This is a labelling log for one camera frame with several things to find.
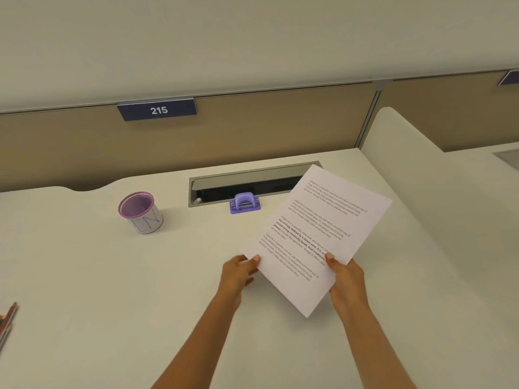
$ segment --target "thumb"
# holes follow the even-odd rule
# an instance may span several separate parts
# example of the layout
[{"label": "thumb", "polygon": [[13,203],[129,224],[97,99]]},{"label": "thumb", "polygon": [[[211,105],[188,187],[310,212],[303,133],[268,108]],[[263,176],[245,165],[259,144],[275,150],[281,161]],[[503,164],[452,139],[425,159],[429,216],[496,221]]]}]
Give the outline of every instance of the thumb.
[{"label": "thumb", "polygon": [[245,270],[248,273],[256,269],[258,264],[260,263],[260,257],[259,255],[254,255],[252,259],[249,259],[247,262],[244,262],[241,266],[243,270]]},{"label": "thumb", "polygon": [[344,266],[342,263],[340,263],[337,259],[335,259],[332,255],[332,253],[326,253],[324,255],[324,259],[326,259],[326,263],[332,269],[335,273]]}]

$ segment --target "paper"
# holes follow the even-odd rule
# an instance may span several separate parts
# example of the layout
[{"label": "paper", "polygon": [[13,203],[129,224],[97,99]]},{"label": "paper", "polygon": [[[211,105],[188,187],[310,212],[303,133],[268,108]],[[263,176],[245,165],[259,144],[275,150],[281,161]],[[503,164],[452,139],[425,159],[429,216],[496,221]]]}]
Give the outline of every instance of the paper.
[{"label": "paper", "polygon": [[390,205],[312,165],[243,254],[308,317],[335,282],[324,254],[348,263]]}]

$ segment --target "mesh pen cup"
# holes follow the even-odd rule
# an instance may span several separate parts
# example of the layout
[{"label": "mesh pen cup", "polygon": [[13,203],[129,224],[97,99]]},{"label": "mesh pen cup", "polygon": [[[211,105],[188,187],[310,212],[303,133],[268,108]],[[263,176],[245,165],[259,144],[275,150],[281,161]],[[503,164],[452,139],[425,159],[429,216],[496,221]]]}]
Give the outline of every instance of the mesh pen cup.
[{"label": "mesh pen cup", "polygon": [[146,191],[134,192],[119,203],[119,214],[126,218],[142,234],[155,232],[164,216],[155,206],[153,195]]}]

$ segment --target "person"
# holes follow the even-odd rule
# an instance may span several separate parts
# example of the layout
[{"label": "person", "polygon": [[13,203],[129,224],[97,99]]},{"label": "person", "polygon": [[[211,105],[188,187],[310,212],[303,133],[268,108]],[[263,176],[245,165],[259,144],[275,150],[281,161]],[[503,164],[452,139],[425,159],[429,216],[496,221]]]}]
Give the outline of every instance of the person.
[{"label": "person", "polygon": [[[364,388],[416,389],[370,309],[362,268],[353,259],[341,264],[330,253],[325,259],[335,273],[330,297]],[[250,276],[257,272],[259,262],[259,255],[250,260],[241,255],[224,263],[216,295],[152,389],[207,389],[211,385],[241,291],[254,280]]]}]

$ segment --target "workstation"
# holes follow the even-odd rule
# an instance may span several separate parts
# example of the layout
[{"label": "workstation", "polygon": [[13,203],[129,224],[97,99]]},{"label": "workstation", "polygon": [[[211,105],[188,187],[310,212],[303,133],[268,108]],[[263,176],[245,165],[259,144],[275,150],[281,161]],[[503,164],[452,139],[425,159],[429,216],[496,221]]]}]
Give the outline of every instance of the workstation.
[{"label": "workstation", "polygon": [[[416,385],[516,387],[519,176],[494,154],[519,149],[508,71],[193,94],[195,116],[130,122],[119,101],[6,111],[0,307],[20,309],[2,386],[150,387],[222,264],[317,164],[392,200],[354,259]],[[264,182],[261,209],[231,215],[229,194]],[[135,191],[163,215],[153,233],[118,213]],[[328,297],[306,318],[261,273],[242,297],[211,387],[361,387]]]}]

